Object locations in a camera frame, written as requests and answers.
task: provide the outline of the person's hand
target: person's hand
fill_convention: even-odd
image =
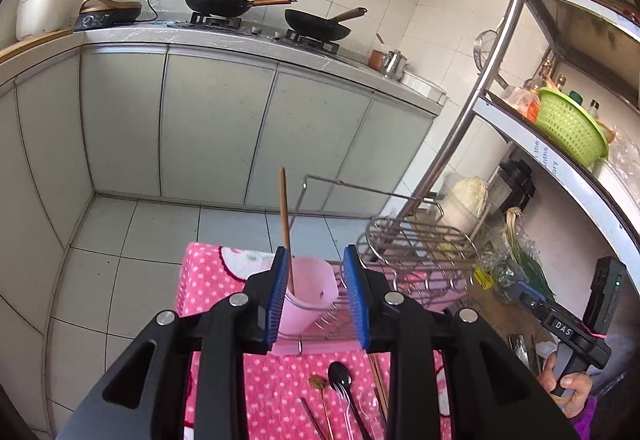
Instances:
[[[545,367],[538,376],[538,381],[549,393],[555,390],[558,384],[558,380],[553,372],[555,365],[556,353],[552,353],[547,357]],[[582,412],[592,385],[593,381],[586,373],[571,373],[570,375],[565,375],[560,380],[560,386],[567,390],[574,390],[571,400],[569,400],[562,409],[562,412],[567,418],[573,418]]]

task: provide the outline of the green plastic basket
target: green plastic basket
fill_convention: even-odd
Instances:
[[[542,87],[536,126],[584,167],[609,153],[607,139],[587,111],[570,97]]]

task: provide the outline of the purple sleeve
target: purple sleeve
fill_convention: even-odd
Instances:
[[[582,412],[570,420],[571,424],[580,436],[580,440],[589,440],[591,433],[591,420],[596,412],[596,403],[597,400],[594,396],[588,397]]]

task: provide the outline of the yellow label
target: yellow label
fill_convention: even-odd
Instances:
[[[476,269],[474,270],[474,277],[480,284],[480,287],[482,287],[482,290],[489,290],[494,285],[491,276],[489,276],[489,274],[487,274],[479,267],[476,267]]]

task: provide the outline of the shelf pole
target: shelf pole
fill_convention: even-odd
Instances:
[[[420,204],[419,201],[425,197],[433,187],[433,184],[437,181],[456,148],[460,145],[462,137],[464,137],[467,128],[474,118],[473,107],[476,100],[479,96],[484,94],[485,90],[488,90],[498,72],[498,67],[504,58],[504,54],[507,51],[511,38],[513,37],[513,31],[518,23],[523,5],[524,0],[509,0],[507,12],[504,15],[504,21],[500,24],[500,28],[498,29],[494,48],[492,48],[486,62],[484,63],[484,67],[482,67],[482,71],[478,76],[478,80],[474,85],[471,95],[466,100],[455,124],[449,131],[449,135],[442,143],[440,150],[436,153],[433,162],[431,162],[431,165],[428,167],[421,181],[418,183],[418,186],[414,189],[412,198],[418,200],[408,200],[405,202],[396,217],[396,221],[400,221],[414,213]]]

